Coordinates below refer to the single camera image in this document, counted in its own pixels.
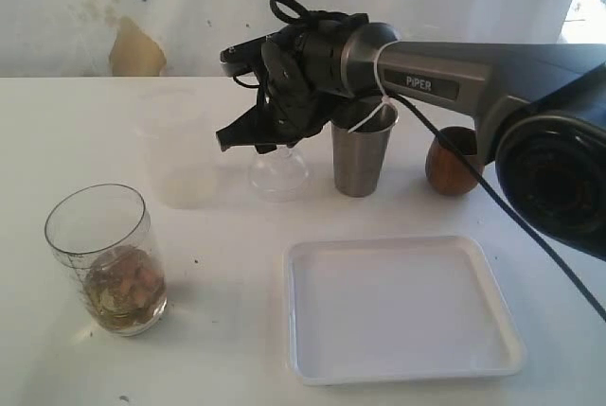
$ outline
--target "white table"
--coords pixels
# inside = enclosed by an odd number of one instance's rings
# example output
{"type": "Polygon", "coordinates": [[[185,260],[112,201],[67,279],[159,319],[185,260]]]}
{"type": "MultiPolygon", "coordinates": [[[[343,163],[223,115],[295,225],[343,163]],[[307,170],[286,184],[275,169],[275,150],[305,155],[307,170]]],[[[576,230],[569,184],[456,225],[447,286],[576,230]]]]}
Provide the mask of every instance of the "white table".
{"type": "MultiPolygon", "coordinates": [[[[332,185],[330,131],[300,148],[313,168],[305,200],[265,203],[247,188],[251,149],[218,155],[220,188],[196,211],[171,210],[146,185],[132,124],[139,96],[194,90],[212,127],[252,105],[229,79],[0,79],[0,404],[598,405],[606,326],[547,256],[480,189],[445,199],[426,184],[431,135],[403,108],[378,190],[332,185]],[[169,312],[131,339],[95,324],[45,245],[45,218],[91,184],[142,191],[163,250],[169,312]],[[528,348],[502,380],[303,386],[288,369],[282,257],[302,240],[463,234],[483,246],[528,348]]],[[[421,108],[438,126],[470,121],[421,108]]],[[[496,184],[492,168],[487,177],[496,184]]],[[[606,264],[554,242],[606,302],[606,264]]]]}

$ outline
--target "white tray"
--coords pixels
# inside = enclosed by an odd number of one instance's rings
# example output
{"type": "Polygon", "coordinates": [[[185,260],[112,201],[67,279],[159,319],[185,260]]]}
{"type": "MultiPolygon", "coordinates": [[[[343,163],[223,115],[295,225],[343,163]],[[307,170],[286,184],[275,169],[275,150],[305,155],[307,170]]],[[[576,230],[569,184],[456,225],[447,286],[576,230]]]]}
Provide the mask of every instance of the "white tray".
{"type": "Polygon", "coordinates": [[[286,281],[290,363],[306,384],[504,376],[526,359],[468,238],[305,242],[286,281]]]}

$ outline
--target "stainless steel cup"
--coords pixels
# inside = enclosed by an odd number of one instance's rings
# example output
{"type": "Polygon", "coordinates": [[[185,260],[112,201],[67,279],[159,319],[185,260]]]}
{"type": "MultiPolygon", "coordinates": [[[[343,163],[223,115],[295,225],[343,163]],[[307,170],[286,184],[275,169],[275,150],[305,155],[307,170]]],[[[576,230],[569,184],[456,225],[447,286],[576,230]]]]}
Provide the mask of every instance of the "stainless steel cup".
{"type": "Polygon", "coordinates": [[[343,107],[332,119],[334,184],[348,196],[368,196],[377,188],[391,128],[398,121],[393,105],[384,105],[362,127],[348,130],[367,117],[381,101],[376,98],[343,107]]]}

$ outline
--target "label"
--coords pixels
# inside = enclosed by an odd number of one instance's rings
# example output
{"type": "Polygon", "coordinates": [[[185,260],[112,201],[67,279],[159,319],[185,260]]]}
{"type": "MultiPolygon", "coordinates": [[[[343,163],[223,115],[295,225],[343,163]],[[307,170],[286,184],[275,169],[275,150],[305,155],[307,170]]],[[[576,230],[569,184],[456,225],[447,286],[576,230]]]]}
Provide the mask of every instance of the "label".
{"type": "Polygon", "coordinates": [[[456,100],[458,97],[459,84],[458,82],[449,79],[424,77],[406,72],[397,72],[395,70],[385,70],[383,76],[387,82],[414,91],[448,98],[449,100],[456,100]]]}

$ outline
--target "brown liquid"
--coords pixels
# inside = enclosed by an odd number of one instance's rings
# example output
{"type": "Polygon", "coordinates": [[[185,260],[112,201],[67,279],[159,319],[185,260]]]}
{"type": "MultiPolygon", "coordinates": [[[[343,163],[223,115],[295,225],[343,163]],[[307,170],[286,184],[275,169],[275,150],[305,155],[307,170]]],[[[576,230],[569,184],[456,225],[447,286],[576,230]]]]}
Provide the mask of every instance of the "brown liquid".
{"type": "Polygon", "coordinates": [[[116,247],[101,255],[84,280],[88,310],[108,330],[148,323],[166,302],[158,262],[143,250],[116,247]]]}

